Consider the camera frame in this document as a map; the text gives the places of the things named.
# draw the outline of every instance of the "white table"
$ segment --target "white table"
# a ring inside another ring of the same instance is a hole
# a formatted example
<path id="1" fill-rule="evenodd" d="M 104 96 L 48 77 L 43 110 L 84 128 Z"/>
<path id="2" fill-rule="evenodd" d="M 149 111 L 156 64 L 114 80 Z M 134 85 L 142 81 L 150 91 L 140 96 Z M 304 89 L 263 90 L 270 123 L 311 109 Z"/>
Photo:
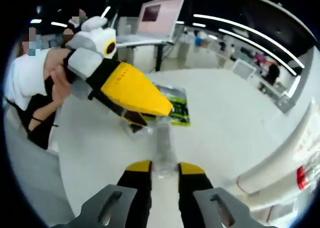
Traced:
<path id="1" fill-rule="evenodd" d="M 179 161 L 202 167 L 214 187 L 260 163 L 278 147 L 272 130 L 264 127 L 268 117 L 259 112 L 274 104 L 231 71 L 188 69 L 147 76 L 186 89 L 191 126 L 174 126 L 176 154 Z M 61 175 L 75 215 L 91 196 L 116 184 L 128 165 L 153 157 L 155 138 L 132 140 L 120 118 L 97 101 L 71 96 L 59 120 Z"/>

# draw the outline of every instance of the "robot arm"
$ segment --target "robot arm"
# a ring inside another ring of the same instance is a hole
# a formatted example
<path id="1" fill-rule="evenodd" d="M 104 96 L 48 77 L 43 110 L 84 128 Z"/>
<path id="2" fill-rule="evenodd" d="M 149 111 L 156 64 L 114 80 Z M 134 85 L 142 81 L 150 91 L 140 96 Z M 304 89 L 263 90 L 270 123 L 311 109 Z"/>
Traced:
<path id="1" fill-rule="evenodd" d="M 100 17 L 93 18 L 82 24 L 81 29 L 94 27 L 90 22 L 94 20 L 93 23 L 97 23 Z M 126 110 L 156 116 L 169 115 L 172 104 L 141 71 L 128 63 L 112 59 L 117 50 L 114 29 L 99 27 L 90 32 L 79 31 L 66 47 L 71 50 L 64 59 L 69 82 L 72 83 L 76 77 L 85 81 L 94 92 L 100 94 L 100 98 L 103 94 L 105 101 L 125 110 L 122 114 L 117 112 L 118 115 L 124 116 Z"/>

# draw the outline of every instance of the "hand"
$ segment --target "hand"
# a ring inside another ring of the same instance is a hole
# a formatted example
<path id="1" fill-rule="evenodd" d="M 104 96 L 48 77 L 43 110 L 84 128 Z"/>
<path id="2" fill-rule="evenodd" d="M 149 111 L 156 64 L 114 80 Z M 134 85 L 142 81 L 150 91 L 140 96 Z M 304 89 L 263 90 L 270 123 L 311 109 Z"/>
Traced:
<path id="1" fill-rule="evenodd" d="M 52 87 L 52 100 L 62 105 L 65 98 L 71 94 L 71 85 L 67 81 L 64 68 L 58 65 L 55 70 L 50 72 L 50 76 L 54 82 Z"/>

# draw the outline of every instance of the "computer screen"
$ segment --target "computer screen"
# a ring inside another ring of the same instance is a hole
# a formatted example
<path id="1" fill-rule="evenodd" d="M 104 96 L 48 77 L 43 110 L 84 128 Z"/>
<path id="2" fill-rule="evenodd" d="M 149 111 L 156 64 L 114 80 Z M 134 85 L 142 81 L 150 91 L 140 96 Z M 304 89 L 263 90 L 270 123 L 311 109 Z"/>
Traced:
<path id="1" fill-rule="evenodd" d="M 142 5 L 138 33 L 171 37 L 184 0 L 154 0 Z"/>

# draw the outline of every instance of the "white shirt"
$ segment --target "white shirt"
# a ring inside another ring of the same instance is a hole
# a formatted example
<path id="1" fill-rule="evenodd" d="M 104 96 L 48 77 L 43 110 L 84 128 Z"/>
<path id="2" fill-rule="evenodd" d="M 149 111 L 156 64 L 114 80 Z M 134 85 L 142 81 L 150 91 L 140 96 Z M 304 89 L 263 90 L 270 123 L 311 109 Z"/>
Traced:
<path id="1" fill-rule="evenodd" d="M 47 95 L 44 81 L 44 65 L 50 49 L 36 50 L 35 56 L 24 54 L 8 66 L 4 80 L 4 95 L 11 102 L 26 110 L 31 97 Z"/>

